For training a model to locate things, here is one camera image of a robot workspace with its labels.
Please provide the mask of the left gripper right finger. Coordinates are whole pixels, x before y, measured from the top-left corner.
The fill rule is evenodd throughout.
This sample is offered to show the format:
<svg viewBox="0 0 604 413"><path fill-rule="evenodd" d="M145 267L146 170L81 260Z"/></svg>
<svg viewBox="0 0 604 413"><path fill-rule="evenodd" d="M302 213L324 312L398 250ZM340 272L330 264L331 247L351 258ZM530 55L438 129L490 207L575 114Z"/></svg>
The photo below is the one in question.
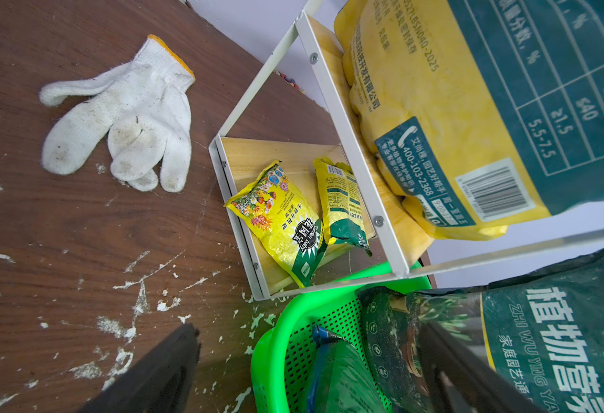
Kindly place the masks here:
<svg viewBox="0 0 604 413"><path fill-rule="evenodd" d="M417 348L434 412L541 411L441 325L423 325Z"/></svg>

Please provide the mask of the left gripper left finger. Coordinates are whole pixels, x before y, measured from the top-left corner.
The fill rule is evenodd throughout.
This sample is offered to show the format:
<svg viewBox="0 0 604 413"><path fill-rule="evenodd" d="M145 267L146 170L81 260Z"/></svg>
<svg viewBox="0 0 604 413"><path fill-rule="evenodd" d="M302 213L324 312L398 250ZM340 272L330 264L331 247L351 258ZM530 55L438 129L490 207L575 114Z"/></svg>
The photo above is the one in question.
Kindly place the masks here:
<svg viewBox="0 0 604 413"><path fill-rule="evenodd" d="M183 412L200 358L200 332L181 325L81 412Z"/></svg>

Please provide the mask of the dark green fertilizer bag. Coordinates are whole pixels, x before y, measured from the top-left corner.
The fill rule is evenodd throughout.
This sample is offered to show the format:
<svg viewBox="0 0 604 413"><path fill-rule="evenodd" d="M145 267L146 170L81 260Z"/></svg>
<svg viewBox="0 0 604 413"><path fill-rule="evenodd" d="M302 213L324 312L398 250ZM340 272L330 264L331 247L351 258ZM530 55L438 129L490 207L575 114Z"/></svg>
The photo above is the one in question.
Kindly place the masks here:
<svg viewBox="0 0 604 413"><path fill-rule="evenodd" d="M604 1L349 1L364 142L434 239L604 201Z"/></svg>
<svg viewBox="0 0 604 413"><path fill-rule="evenodd" d="M419 331L436 323L549 412L604 412L604 249L486 286L362 290L371 371L404 411L432 409Z"/></svg>

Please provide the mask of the blue green soil bag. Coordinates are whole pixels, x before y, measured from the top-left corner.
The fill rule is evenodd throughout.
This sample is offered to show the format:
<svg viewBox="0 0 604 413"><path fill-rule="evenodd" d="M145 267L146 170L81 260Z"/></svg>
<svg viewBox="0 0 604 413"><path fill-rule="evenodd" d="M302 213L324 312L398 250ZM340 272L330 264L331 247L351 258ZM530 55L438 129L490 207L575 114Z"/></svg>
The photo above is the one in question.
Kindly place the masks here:
<svg viewBox="0 0 604 413"><path fill-rule="evenodd" d="M350 342L319 325L312 329L316 352L298 412L384 412L373 377Z"/></svg>

